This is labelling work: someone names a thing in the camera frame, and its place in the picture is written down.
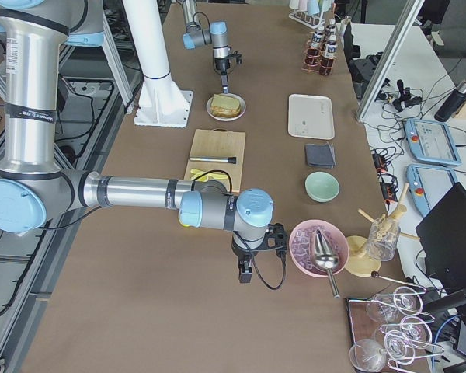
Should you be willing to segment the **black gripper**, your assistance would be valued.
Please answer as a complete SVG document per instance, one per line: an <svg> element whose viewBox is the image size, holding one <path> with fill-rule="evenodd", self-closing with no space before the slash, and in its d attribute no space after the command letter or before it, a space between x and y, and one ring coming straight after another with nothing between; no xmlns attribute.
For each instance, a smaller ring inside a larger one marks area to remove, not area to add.
<svg viewBox="0 0 466 373"><path fill-rule="evenodd" d="M282 264L286 263L288 244L287 232L280 223L268 224L257 240L249 241L238 231L233 231L232 250L238 261L238 280L240 284L250 283L252 280L251 261L257 253L274 251Z"/></svg>
<svg viewBox="0 0 466 373"><path fill-rule="evenodd" d="M236 65L242 63L242 54L233 52L224 58L214 58L214 71L221 75L222 92L228 92L228 71L231 69L231 61Z"/></svg>

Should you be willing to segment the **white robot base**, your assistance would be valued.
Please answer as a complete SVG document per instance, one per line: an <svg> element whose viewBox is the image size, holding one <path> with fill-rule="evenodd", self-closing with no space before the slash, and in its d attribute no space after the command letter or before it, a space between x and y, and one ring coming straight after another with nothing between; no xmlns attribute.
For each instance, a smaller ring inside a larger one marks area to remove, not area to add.
<svg viewBox="0 0 466 373"><path fill-rule="evenodd" d="M157 2L126 0L123 6L144 76L134 123L186 127L193 93L172 80Z"/></svg>

